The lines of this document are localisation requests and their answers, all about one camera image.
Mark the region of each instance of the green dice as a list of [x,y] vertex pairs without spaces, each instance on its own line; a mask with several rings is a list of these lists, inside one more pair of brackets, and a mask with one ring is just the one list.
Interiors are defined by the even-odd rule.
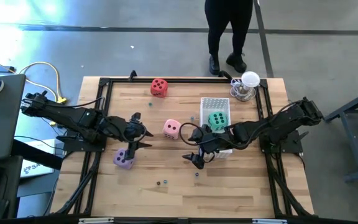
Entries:
[[208,116],[208,124],[213,131],[222,130],[227,126],[227,117],[223,112],[211,113]]

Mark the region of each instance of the wooden table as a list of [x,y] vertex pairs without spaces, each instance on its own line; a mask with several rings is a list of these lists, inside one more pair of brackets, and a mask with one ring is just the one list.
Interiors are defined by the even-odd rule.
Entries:
[[[84,77],[79,103],[95,99],[99,78]],[[237,101],[230,96],[230,88],[229,84],[170,83],[168,96],[161,99],[151,96],[147,83],[115,83],[109,115],[129,119],[133,113],[141,112],[141,121],[154,134],[153,138],[146,137],[143,142],[153,146],[136,151],[135,165],[131,170],[124,170],[112,162],[116,150],[126,148],[127,144],[108,140],[99,167],[92,216],[273,217],[266,163],[258,140],[246,150],[235,150],[227,159],[216,159],[206,164],[203,170],[198,170],[181,157],[196,152],[196,147],[179,139],[167,139],[162,134],[167,119],[184,123],[190,122],[194,116],[194,123],[198,124],[201,97],[230,98],[232,124],[258,120],[255,100],[247,103]],[[288,103],[283,79],[268,79],[268,88],[275,113]],[[183,128],[184,138],[191,134],[192,129]],[[75,152],[63,162],[51,211],[61,208],[76,189],[83,157],[83,152]],[[313,213],[300,158],[283,154],[283,163],[288,187],[304,208]],[[87,192],[88,187],[82,208],[85,207]],[[277,193],[280,208],[284,211],[281,190]]]

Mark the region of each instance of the foam dice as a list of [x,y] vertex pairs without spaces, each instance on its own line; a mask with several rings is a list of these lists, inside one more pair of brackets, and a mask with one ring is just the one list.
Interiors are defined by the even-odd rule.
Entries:
[[164,124],[164,136],[169,139],[178,139],[180,123],[174,119],[169,119]]
[[135,158],[130,159],[130,160],[125,160],[124,159],[124,155],[125,155],[125,149],[118,149],[118,151],[116,152],[116,155],[114,156],[114,164],[122,167],[124,169],[130,169],[135,162]]
[[211,113],[208,116],[208,124],[213,131],[222,130],[227,126],[227,117],[223,112]]
[[152,81],[150,92],[153,96],[164,98],[167,95],[168,83],[167,81],[156,78]]

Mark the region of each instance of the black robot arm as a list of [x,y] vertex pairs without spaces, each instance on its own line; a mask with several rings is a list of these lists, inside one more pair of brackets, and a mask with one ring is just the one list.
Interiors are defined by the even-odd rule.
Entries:
[[118,116],[105,116],[101,110],[61,105],[48,100],[46,93],[26,94],[21,110],[27,116],[47,118],[77,133],[75,137],[58,136],[59,140],[75,138],[76,141],[95,144],[107,136],[129,143],[126,159],[133,159],[138,148],[151,146],[140,142],[144,136],[153,136],[140,122],[140,113],[132,115],[127,122]]
[[271,144],[278,144],[298,127],[317,125],[322,118],[323,115],[315,103],[305,97],[286,105],[271,117],[227,126],[223,133],[213,133],[206,124],[202,127],[197,126],[188,140],[196,143],[190,143],[190,145],[200,146],[199,154],[192,153],[184,155],[183,158],[192,161],[197,168],[202,169],[205,163],[203,159],[205,153],[214,154],[225,149],[243,150],[261,134],[266,134]]

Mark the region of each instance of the gray floor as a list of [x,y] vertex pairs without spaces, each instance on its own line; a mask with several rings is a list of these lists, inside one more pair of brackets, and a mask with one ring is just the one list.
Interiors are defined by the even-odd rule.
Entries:
[[[208,28],[203,0],[2,1],[0,23],[95,27]],[[266,29],[358,30],[358,0],[260,0]],[[255,14],[251,29],[258,29]],[[0,62],[17,68],[35,61],[54,64],[60,72],[63,96],[77,100],[86,75],[210,76],[205,32],[47,32],[0,29]],[[323,114],[358,95],[358,35],[267,35],[275,77],[285,79],[291,100],[307,96]],[[222,68],[232,51],[231,34],[221,39]],[[249,70],[267,76],[259,34],[249,34],[244,46]],[[27,75],[55,88],[51,68],[38,65]],[[32,85],[25,92],[42,91]],[[357,170],[343,128],[338,121],[302,128],[306,174],[317,215],[358,220],[358,182],[345,184],[343,175]],[[54,138],[42,120],[19,117],[16,134]],[[52,188],[55,177],[25,183]],[[48,194],[26,198],[20,216],[41,215]],[[37,211],[26,209],[39,203]]]

